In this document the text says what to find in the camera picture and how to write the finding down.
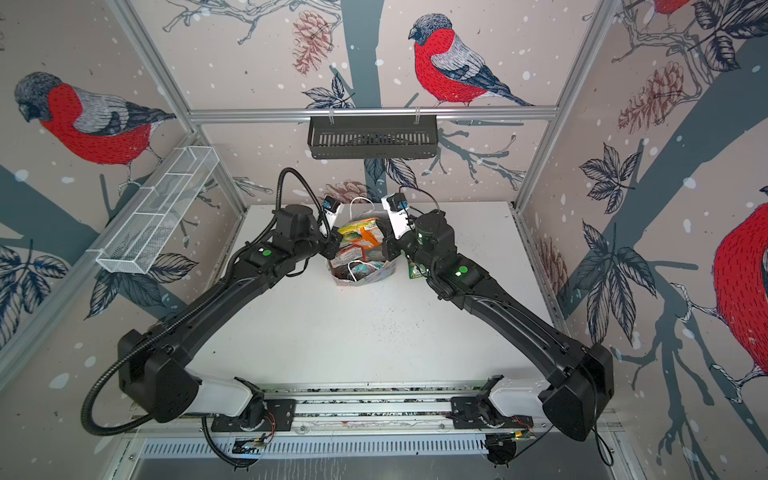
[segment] wall shelf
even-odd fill
[[[107,271],[148,272],[219,164],[219,156],[212,147],[184,147],[174,155],[172,165],[160,180],[141,188],[149,190],[149,194],[96,258]]]

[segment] plastic bag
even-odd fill
[[[377,223],[383,224],[385,228],[389,227],[389,215],[384,211],[384,207],[381,204],[374,204],[373,202],[371,202],[371,204],[373,205],[373,208],[355,216],[353,216],[352,204],[350,204],[348,206],[350,219],[347,223],[345,223],[345,225],[340,227],[340,230],[346,225],[349,225],[355,222],[360,222],[361,220],[365,220],[368,218],[376,218]],[[346,258],[343,258],[342,260],[337,260],[336,268],[349,271],[349,276],[352,277],[354,280],[344,280],[344,279],[338,278],[333,273],[334,271],[334,267],[332,265],[333,260],[329,260],[326,263],[326,265],[328,266],[328,271],[333,277],[333,282],[336,283],[336,285],[339,285],[339,286],[370,285],[371,283],[378,282],[379,280],[385,279],[386,277],[392,275],[395,272],[394,261],[392,262],[382,261],[383,256],[378,257],[378,255],[381,254],[381,246],[371,247],[370,245],[367,244],[367,242],[363,242],[363,243],[365,244],[364,247],[361,246],[361,244],[359,243],[347,243],[346,245],[343,244],[339,248],[339,252],[341,254],[346,253],[349,255],[350,259],[352,258],[355,258],[355,259],[350,260],[349,262],[346,262],[344,264],[341,264],[339,262],[340,261],[343,262],[344,260],[347,260]],[[359,250],[360,254],[362,254],[362,258],[360,258],[357,250]]]

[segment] ventilation grille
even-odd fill
[[[341,437],[277,437],[255,455],[232,455],[235,438],[214,439],[235,458],[326,458],[340,456],[477,455],[487,454],[485,435],[344,435]],[[148,439],[141,458],[213,458],[205,439]]]
[[[312,156],[327,158],[431,158],[437,154],[437,117],[312,117]]]

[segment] red bird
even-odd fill
[[[131,180],[131,162],[144,150],[151,151],[154,129],[176,117],[114,95],[73,87],[42,71],[21,79],[14,95],[24,119],[39,119],[73,154],[95,164],[125,165],[128,180],[118,191],[128,184],[138,185]]]
[[[761,192],[768,194],[768,187]],[[701,310],[725,323],[733,337],[755,362],[741,380],[735,380],[719,365],[710,368],[722,373],[733,383],[736,396],[731,402],[741,403],[744,384],[768,376],[768,203],[754,212],[723,238],[715,252],[713,266],[717,308],[704,308],[692,303],[681,288],[689,308]],[[683,320],[688,319],[690,311]]]
[[[483,58],[464,45],[448,17],[424,15],[413,24],[409,39],[415,40],[415,68],[419,83],[438,102],[460,101],[465,105],[480,97],[503,97],[530,107],[515,97],[485,65]]]

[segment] bird wing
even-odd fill
[[[74,128],[90,135],[117,135],[128,122],[126,101],[115,95],[93,94],[72,87],[83,106],[83,113],[74,121]]]
[[[768,250],[763,253],[763,288],[768,292]]]
[[[485,67],[485,60],[474,52],[454,34],[451,48],[446,53],[438,53],[431,57],[432,64],[446,77],[467,83]]]

